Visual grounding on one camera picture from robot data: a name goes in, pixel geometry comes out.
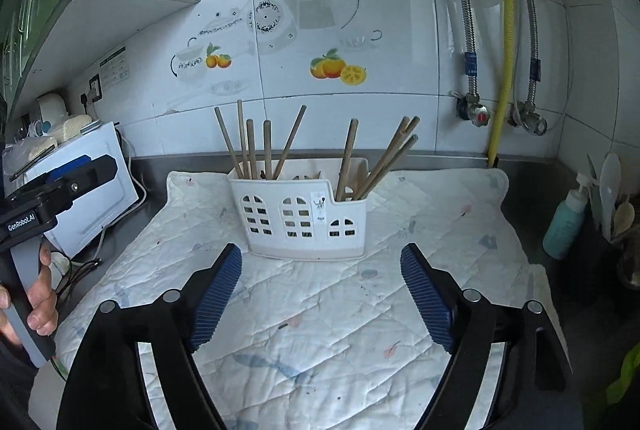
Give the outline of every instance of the silver bolt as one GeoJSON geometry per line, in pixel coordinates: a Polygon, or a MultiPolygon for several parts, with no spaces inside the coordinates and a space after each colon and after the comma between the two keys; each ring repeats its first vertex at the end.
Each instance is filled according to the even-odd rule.
{"type": "Polygon", "coordinates": [[[532,300],[531,302],[529,302],[527,304],[527,309],[529,309],[529,311],[531,311],[532,313],[535,313],[536,315],[539,315],[544,311],[542,304],[537,300],[532,300]]]}
{"type": "Polygon", "coordinates": [[[172,304],[175,301],[180,299],[180,291],[177,289],[170,289],[162,295],[162,300],[167,302],[167,304],[172,304]]]}
{"type": "Polygon", "coordinates": [[[469,302],[479,302],[482,298],[482,295],[478,293],[475,289],[465,289],[462,292],[462,296],[465,297],[469,302]]]}
{"type": "Polygon", "coordinates": [[[110,313],[114,309],[116,309],[116,302],[114,302],[113,300],[107,300],[100,304],[100,311],[105,314],[110,313]]]}

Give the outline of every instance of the white quilted mat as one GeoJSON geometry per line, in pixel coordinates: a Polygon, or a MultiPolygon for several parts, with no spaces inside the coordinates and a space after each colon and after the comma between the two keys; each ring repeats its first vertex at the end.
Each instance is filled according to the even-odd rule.
{"type": "MultiPolygon", "coordinates": [[[[248,253],[226,175],[172,172],[167,187],[167,205],[61,324],[58,357],[70,368],[102,301],[152,302],[235,243],[241,278],[194,355],[230,430],[414,428],[449,355],[402,280],[409,242],[461,287],[516,307],[539,298],[555,317],[546,276],[529,270],[500,211],[508,179],[498,169],[392,172],[369,196],[366,257],[332,263],[248,253]]],[[[158,425],[172,429],[150,346],[141,349],[158,425]]],[[[469,429],[484,424],[501,359],[494,346],[469,429]]]]}

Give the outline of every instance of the yellow gas hose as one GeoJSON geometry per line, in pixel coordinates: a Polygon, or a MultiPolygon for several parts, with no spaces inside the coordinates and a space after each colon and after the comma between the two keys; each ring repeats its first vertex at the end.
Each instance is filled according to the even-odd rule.
{"type": "Polygon", "coordinates": [[[504,29],[504,60],[502,62],[502,87],[500,89],[500,99],[498,109],[494,113],[494,122],[489,141],[489,151],[487,152],[488,166],[494,166],[495,156],[500,145],[500,135],[504,117],[511,98],[511,86],[513,84],[513,64],[515,64],[515,38],[514,25],[516,19],[516,0],[504,0],[503,29],[504,29]]]}

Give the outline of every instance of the green object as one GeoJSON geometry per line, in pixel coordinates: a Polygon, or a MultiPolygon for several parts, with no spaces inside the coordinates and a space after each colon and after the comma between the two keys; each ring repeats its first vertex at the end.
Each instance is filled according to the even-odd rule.
{"type": "Polygon", "coordinates": [[[626,354],[622,362],[620,378],[607,387],[608,405],[616,404],[622,399],[634,379],[638,366],[640,366],[640,344],[626,354]]]}

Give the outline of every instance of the paper notice on wall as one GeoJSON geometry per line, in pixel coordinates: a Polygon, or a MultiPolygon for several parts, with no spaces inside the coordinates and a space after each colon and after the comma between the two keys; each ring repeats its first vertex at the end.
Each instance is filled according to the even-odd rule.
{"type": "Polygon", "coordinates": [[[311,192],[311,213],[315,225],[326,224],[326,196],[324,192],[311,192]]]}
{"type": "Polygon", "coordinates": [[[127,78],[129,78],[129,63],[125,47],[122,46],[100,62],[102,90],[113,87],[127,78]]]}

